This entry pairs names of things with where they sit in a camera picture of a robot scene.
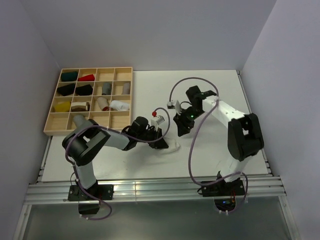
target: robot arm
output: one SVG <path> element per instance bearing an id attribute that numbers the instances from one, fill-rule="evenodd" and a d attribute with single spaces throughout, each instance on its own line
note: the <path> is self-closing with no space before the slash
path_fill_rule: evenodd
<path id="1" fill-rule="evenodd" d="M 98 125 L 94 120 L 86 120 L 82 115 L 78 115 L 79 119 L 75 121 L 76 130 L 70 133 L 62 142 L 62 146 L 67 149 L 70 141 L 74 138 L 75 134 L 83 131 L 84 129 Z M 132 125 L 125 127 L 122 132 L 104 130 L 100 128 L 89 128 L 73 140 L 68 149 L 68 154 L 75 162 L 75 168 L 78 173 L 81 185 L 89 192 L 95 192 L 98 188 L 98 182 L 94 175 L 92 161 L 102 147 L 113 147 L 119 150 L 128 151 L 137 145 L 136 140 L 153 141 L 162 136 L 162 130 L 159 124 L 163 123 L 165 119 L 163 116 L 155 116 L 149 125 L 149 122 L 144 117 L 137 117 Z M 156 142 L 148 143 L 153 149 L 167 149 L 169 146 L 162 138 Z"/>
<path id="2" fill-rule="evenodd" d="M 242 172 L 252 156 L 264 147 L 264 141 L 257 115 L 245 114 L 231 107 L 213 91 L 201 92 L 198 86 L 192 86 L 186 91 L 191 103 L 187 109 L 182 109 L 179 102 L 175 102 L 176 115 L 173 118 L 178 128 L 178 136 L 188 134 L 194 127 L 195 119 L 213 109 L 218 101 L 217 108 L 211 113 L 228 131 L 227 146 L 230 156 L 224 162 L 218 176 L 224 177 L 235 172 Z M 226 183 L 237 180 L 240 175 L 226 178 Z"/>

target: black mounting bracket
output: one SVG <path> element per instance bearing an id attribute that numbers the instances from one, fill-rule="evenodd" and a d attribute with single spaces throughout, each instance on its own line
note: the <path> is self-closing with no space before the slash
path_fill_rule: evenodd
<path id="1" fill-rule="evenodd" d="M 112 200 L 114 195 L 114 186 L 112 184 L 97 185 L 96 192 L 92 195 L 101 200 Z M 68 194 L 69 202 L 79 202 L 79 201 L 89 201 L 89 200 L 93 200 L 93 199 L 87 196 L 85 193 L 83 193 L 78 185 L 70 186 L 69 194 Z"/>
<path id="2" fill-rule="evenodd" d="M 212 181 L 202 181 L 202 184 L 207 184 Z M 245 195 L 245 187 L 244 183 L 241 179 L 234 180 L 233 182 L 228 182 L 232 183 L 232 185 L 227 186 L 227 187 L 221 187 L 219 183 L 213 184 L 210 186 L 206 187 L 201 187 L 201 192 L 203 197 L 228 197 L 233 194 L 233 191 L 236 196 L 243 196 Z"/>
<path id="3" fill-rule="evenodd" d="M 98 182 L 93 187 L 87 189 L 88 193 L 101 200 L 112 200 L 114 195 L 114 186 L 112 184 L 99 185 Z M 87 196 L 78 185 L 71 185 L 68 194 L 68 201 L 79 202 L 93 200 Z M 78 212 L 81 215 L 95 215 L 100 209 L 100 203 L 79 203 Z"/>

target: wooden compartment organizer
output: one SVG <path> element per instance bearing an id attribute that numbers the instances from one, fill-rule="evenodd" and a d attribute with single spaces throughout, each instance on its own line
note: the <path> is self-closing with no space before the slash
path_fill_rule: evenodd
<path id="1" fill-rule="evenodd" d="M 74 81 L 62 81 L 61 74 L 78 72 L 77 79 Z M 79 78 L 94 75 L 94 81 L 78 81 Z M 102 95 L 104 83 L 111 84 L 111 94 Z M 122 95 L 125 83 L 130 83 L 130 94 Z M 63 96 L 57 92 L 59 87 L 75 84 L 72 94 Z M 78 95 L 77 87 L 91 85 L 93 91 L 90 95 Z M 44 133 L 48 136 L 67 135 L 76 129 L 73 118 L 76 115 L 83 115 L 86 119 L 93 119 L 99 125 L 115 130 L 122 130 L 131 124 L 132 111 L 132 90 L 133 88 L 133 68 L 132 67 L 108 67 L 108 68 L 64 68 L 61 70 L 58 83 L 53 95 L 50 111 L 45 123 Z M 98 105 L 98 98 L 105 98 L 110 104 L 113 100 L 128 103 L 129 110 L 118 111 L 109 109 L 102 111 Z M 57 112 L 55 106 L 61 103 L 88 102 L 89 111 L 69 111 Z"/>

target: white tabletop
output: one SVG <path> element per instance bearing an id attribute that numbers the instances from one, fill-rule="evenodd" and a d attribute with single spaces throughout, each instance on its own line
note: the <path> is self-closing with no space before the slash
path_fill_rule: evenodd
<path id="1" fill-rule="evenodd" d="M 147 119 L 157 107 L 166 108 L 173 85 L 182 78 L 201 77 L 219 89 L 220 98 L 232 107 L 249 113 L 244 93 L 235 70 L 190 70 L 190 71 L 135 71 L 133 74 L 132 120 L 138 116 Z M 186 90 L 198 85 L 201 91 L 212 90 L 206 82 L 187 80 L 179 84 L 173 92 L 172 99 L 187 101 Z M 173 122 L 175 110 L 169 110 L 171 127 L 167 134 L 181 145 L 177 152 L 159 154 L 146 143 L 138 143 L 129 151 L 103 147 L 93 160 L 94 174 L 98 180 L 129 180 L 188 177 L 188 155 L 195 129 L 200 122 L 196 119 L 191 133 L 178 137 L 177 126 Z M 167 129 L 168 120 L 164 112 L 158 115 L 165 117 L 160 127 Z M 68 181 L 73 172 L 65 160 L 62 141 L 65 136 L 52 137 L 48 151 L 43 182 Z M 223 162 L 229 155 L 227 148 L 227 129 L 213 116 L 208 117 L 202 125 L 192 155 L 192 172 L 194 176 L 216 176 Z M 268 174 L 261 151 L 244 169 L 247 175 Z"/>

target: cable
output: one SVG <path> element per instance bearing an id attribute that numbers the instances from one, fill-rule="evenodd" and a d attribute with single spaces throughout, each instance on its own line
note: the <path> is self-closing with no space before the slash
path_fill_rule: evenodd
<path id="1" fill-rule="evenodd" d="M 81 131 L 77 132 L 77 133 L 72 137 L 72 139 L 70 140 L 70 142 L 68 143 L 68 145 L 67 145 L 66 148 L 65 148 L 65 155 L 64 155 L 64 156 L 65 156 L 65 159 L 66 159 L 69 163 L 71 163 L 72 166 L 73 166 L 73 171 L 74 171 L 74 174 L 75 174 L 75 177 L 76 177 L 76 181 L 77 181 L 77 183 L 78 183 L 79 188 L 80 188 L 80 189 L 82 190 L 82 192 L 83 192 L 84 194 L 86 194 L 88 197 L 90 197 L 90 198 L 92 198 L 92 199 L 94 199 L 94 200 L 99 201 L 100 204 L 104 204 L 104 205 L 106 205 L 106 206 L 110 209 L 110 212 L 109 212 L 107 215 L 103 216 L 103 217 L 87 217 L 87 216 L 81 215 L 82 218 L 85 218 L 85 219 L 87 219 L 87 220 L 93 220 L 93 221 L 106 219 L 106 218 L 108 218 L 108 217 L 111 215 L 111 213 L 112 213 L 112 207 L 111 207 L 111 205 L 110 205 L 109 203 L 107 203 L 106 201 L 103 201 L 102 199 L 99 199 L 99 198 L 91 195 L 90 193 L 88 193 L 88 192 L 84 189 L 84 187 L 81 185 L 80 180 L 79 180 L 79 175 L 78 175 L 78 172 L 77 172 L 77 168 L 76 168 L 76 163 L 73 162 L 73 161 L 71 161 L 71 160 L 69 159 L 70 147 L 71 147 L 72 143 L 74 142 L 74 140 L 75 140 L 78 136 L 80 136 L 81 134 L 83 134 L 86 130 L 97 128 L 97 129 L 108 130 L 108 131 L 111 131 L 111 132 L 114 132 L 114 133 L 118 133 L 118 134 L 125 135 L 125 136 L 127 136 L 128 138 L 133 139 L 133 140 L 135 140 L 135 141 L 138 141 L 138 142 L 140 142 L 140 143 L 155 143 L 155 142 L 163 139 L 164 136 L 168 133 L 168 131 L 169 131 L 169 129 L 170 129 L 170 115 L 169 115 L 168 111 L 167 111 L 166 109 L 164 109 L 163 107 L 157 107 L 157 108 L 154 110 L 154 112 L 156 112 L 156 111 L 159 110 L 159 109 L 163 110 L 163 111 L 166 113 L 166 115 L 167 115 L 167 117 L 168 117 L 168 127 L 167 127 L 165 133 L 164 133 L 161 137 L 157 138 L 156 140 L 151 140 L 151 141 L 141 140 L 141 139 L 135 138 L 135 137 L 133 137 L 133 136 L 127 135 L 127 134 L 125 134 L 125 133 L 123 133 L 123 132 L 119 132 L 119 131 L 117 131 L 117 130 L 113 130 L 113 129 L 110 129 L 110 128 L 108 128 L 108 127 L 100 126 L 100 125 L 88 126 L 88 127 L 84 128 L 84 129 L 82 129 Z"/>
<path id="2" fill-rule="evenodd" d="M 205 81 L 206 83 L 210 84 L 210 85 L 215 89 L 216 95 L 219 96 L 218 88 L 217 88 L 216 85 L 214 85 L 212 82 L 210 82 L 209 80 L 204 79 L 204 78 L 202 78 L 202 77 L 190 76 L 190 77 L 186 77 L 186 78 L 181 79 L 180 81 L 178 81 L 178 82 L 173 86 L 173 88 L 171 89 L 170 95 L 169 95 L 169 102 L 171 102 L 172 93 L 174 92 L 174 89 L 176 88 L 176 86 L 177 86 L 179 83 L 181 83 L 181 82 L 183 82 L 183 81 L 185 81 L 185 80 L 189 80 L 189 79 L 197 79 L 197 80 Z"/>
<path id="3" fill-rule="evenodd" d="M 71 178 L 72 178 L 72 176 L 75 174 L 75 172 L 73 172 L 72 174 L 71 174 L 71 176 L 70 176 L 70 185 L 72 186 L 72 181 L 71 181 Z"/>
<path id="4" fill-rule="evenodd" d="M 173 91 L 174 89 L 176 88 L 176 86 L 185 81 L 185 80 L 189 80 L 189 79 L 198 79 L 198 80 L 202 80 L 202 81 L 205 81 L 207 83 L 209 83 L 211 86 L 213 86 L 213 88 L 215 89 L 216 91 L 216 96 L 218 97 L 216 102 L 215 102 L 215 105 L 213 106 L 213 108 L 204 116 L 204 118 L 201 120 L 200 124 L 198 125 L 196 131 L 195 131 L 195 135 L 192 139 L 192 142 L 191 142 L 191 146 L 190 146 L 190 150 L 189 150 L 189 157 L 188 157 L 188 171 L 189 171 L 189 175 L 190 175 L 190 178 L 191 180 L 193 181 L 193 183 L 199 185 L 199 186 L 202 186 L 202 187 L 207 187 L 207 186 L 210 186 L 210 185 L 213 185 L 213 184 L 216 184 L 226 178 L 229 178 L 229 177 L 232 177 L 232 176 L 235 176 L 235 175 L 239 175 L 239 174 L 242 174 L 244 175 L 245 177 L 245 180 L 246 180 L 246 188 L 245 188 L 245 193 L 244 193 L 244 196 L 243 196 L 243 199 L 241 201 L 241 205 L 243 204 L 243 202 L 246 200 L 246 197 L 247 197 L 247 194 L 248 194 L 248 177 L 247 175 L 245 175 L 243 172 L 240 172 L 240 171 L 237 171 L 237 172 L 234 172 L 232 174 L 229 174 L 229 175 L 226 175 L 224 177 L 221 177 L 215 181 L 212 181 L 212 182 L 208 182 L 208 183 L 201 183 L 201 182 L 198 182 L 196 181 L 196 179 L 194 178 L 194 176 L 192 175 L 192 170 L 191 170 L 191 159 L 192 159 L 192 152 L 193 152 L 193 149 L 194 149 L 194 146 L 195 146 L 195 143 L 196 143 L 196 139 L 197 139 L 197 136 L 199 134 L 199 131 L 200 131 L 200 128 L 202 126 L 202 124 L 205 122 L 205 120 L 207 119 L 207 117 L 209 115 L 211 115 L 211 113 L 218 107 L 218 104 L 219 104 L 219 90 L 218 88 L 216 87 L 216 85 L 214 85 L 212 82 L 208 81 L 207 79 L 204 79 L 204 78 L 201 78 L 201 77 L 186 77 L 186 78 L 183 78 L 181 79 L 180 81 L 178 81 L 172 88 L 171 92 L 170 92 L 170 96 L 169 96 L 169 101 L 171 101 L 171 98 L 172 98 L 172 94 L 173 94 Z"/>
<path id="5" fill-rule="evenodd" d="M 181 108 L 181 105 L 182 105 L 183 103 L 190 104 L 190 105 L 192 106 L 191 102 L 189 102 L 189 101 L 183 101 L 183 102 L 180 103 L 180 108 Z"/>

